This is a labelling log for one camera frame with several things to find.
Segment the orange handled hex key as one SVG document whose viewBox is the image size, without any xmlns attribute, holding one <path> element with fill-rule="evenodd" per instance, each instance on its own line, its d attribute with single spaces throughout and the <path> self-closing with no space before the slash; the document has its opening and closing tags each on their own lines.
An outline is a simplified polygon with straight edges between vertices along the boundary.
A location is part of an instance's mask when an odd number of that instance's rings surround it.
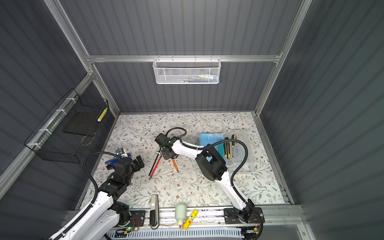
<svg viewBox="0 0 384 240">
<path fill-rule="evenodd" d="M 172 163 L 174 165 L 175 170 L 179 173 L 178 166 L 177 166 L 176 161 L 174 159 L 172 159 Z"/>
</svg>

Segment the light blue plastic tool box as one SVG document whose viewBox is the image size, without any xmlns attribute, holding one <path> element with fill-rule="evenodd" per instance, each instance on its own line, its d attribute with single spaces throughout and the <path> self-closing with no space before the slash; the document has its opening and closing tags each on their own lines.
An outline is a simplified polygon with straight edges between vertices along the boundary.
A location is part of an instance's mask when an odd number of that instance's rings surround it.
<svg viewBox="0 0 384 240">
<path fill-rule="evenodd" d="M 224 139 L 236 139 L 243 142 L 248 149 L 248 158 L 242 168 L 238 171 L 240 173 L 252 173 L 255 171 L 255 159 L 253 157 L 252 146 L 250 144 L 250 137 L 246 131 L 227 132 L 227 133 L 205 133 L 200 134 L 200 146 L 214 144 Z M 223 157 L 226 162 L 226 166 L 232 173 L 243 161 L 245 156 L 245 150 L 242 145 L 233 141 L 225 144 L 215 146 L 215 149 Z"/>
</svg>

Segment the yellow black screwdriver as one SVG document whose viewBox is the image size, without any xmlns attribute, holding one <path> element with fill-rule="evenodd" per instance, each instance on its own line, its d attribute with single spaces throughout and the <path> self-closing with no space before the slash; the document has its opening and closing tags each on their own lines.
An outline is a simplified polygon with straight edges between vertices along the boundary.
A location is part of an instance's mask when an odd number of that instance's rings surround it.
<svg viewBox="0 0 384 240">
<path fill-rule="evenodd" d="M 236 137 L 236 135 L 232 135 L 231 139 L 232 139 L 232 148 L 235 149 L 235 147 L 237 146 L 237 143 L 236 143 L 237 137 Z"/>
</svg>

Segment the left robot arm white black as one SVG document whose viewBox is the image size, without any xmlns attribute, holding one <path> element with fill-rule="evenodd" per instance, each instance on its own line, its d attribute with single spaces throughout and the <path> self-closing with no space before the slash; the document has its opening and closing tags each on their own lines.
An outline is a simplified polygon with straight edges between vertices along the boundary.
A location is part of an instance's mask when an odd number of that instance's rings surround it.
<svg viewBox="0 0 384 240">
<path fill-rule="evenodd" d="M 110 155 L 118 159 L 114 165 L 108 165 L 108 169 L 114 171 L 100 186 L 87 168 L 89 158 L 95 155 Z M 95 187 L 94 196 L 50 239 L 99 240 L 113 227 L 126 224 L 131 219 L 129 206 L 119 202 L 118 199 L 131 184 L 134 173 L 144 167 L 145 164 L 140 155 L 134 160 L 131 157 L 122 157 L 109 152 L 96 152 L 88 155 L 84 160 L 84 170 Z"/>
</svg>

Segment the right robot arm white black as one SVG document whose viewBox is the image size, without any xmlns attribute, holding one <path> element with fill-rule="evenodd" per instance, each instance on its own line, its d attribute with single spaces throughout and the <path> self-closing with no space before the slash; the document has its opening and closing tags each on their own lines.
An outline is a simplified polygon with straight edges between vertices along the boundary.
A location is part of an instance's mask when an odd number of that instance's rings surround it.
<svg viewBox="0 0 384 240">
<path fill-rule="evenodd" d="M 216 182 L 225 191 L 233 207 L 239 211 L 238 218 L 241 222 L 249 223 L 251 220 L 256 220 L 260 226 L 263 226 L 265 219 L 261 208 L 256 208 L 251 199 L 246 199 L 245 195 L 234 183 L 235 175 L 248 159 L 249 151 L 247 146 L 237 139 L 225 139 L 204 147 L 196 146 L 184 142 L 182 140 L 184 135 L 172 138 L 169 138 L 166 134 L 157 135 L 155 142 L 159 145 L 162 157 L 169 160 L 178 156 L 185 156 L 195 160 L 204 177 Z M 242 162 L 232 174 L 229 173 L 224 158 L 215 149 L 215 146 L 231 142 L 238 143 L 245 150 Z"/>
</svg>

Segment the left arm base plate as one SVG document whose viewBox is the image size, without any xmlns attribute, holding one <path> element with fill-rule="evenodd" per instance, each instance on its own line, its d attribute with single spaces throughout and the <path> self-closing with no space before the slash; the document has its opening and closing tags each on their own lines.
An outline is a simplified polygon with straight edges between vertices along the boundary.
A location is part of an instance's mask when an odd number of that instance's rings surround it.
<svg viewBox="0 0 384 240">
<path fill-rule="evenodd" d="M 144 226 L 146 211 L 130 211 L 130 216 L 131 218 L 129 220 L 118 226 L 128 228 L 130 230 Z"/>
</svg>

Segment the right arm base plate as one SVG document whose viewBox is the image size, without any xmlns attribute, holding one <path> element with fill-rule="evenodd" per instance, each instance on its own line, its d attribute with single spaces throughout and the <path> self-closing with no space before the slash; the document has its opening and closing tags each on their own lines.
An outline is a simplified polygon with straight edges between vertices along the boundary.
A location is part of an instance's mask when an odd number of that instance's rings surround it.
<svg viewBox="0 0 384 240">
<path fill-rule="evenodd" d="M 245 208 L 238 210 L 236 208 L 225 208 L 224 218 L 226 224 L 259 224 L 265 223 L 264 214 L 261 208 Z"/>
</svg>

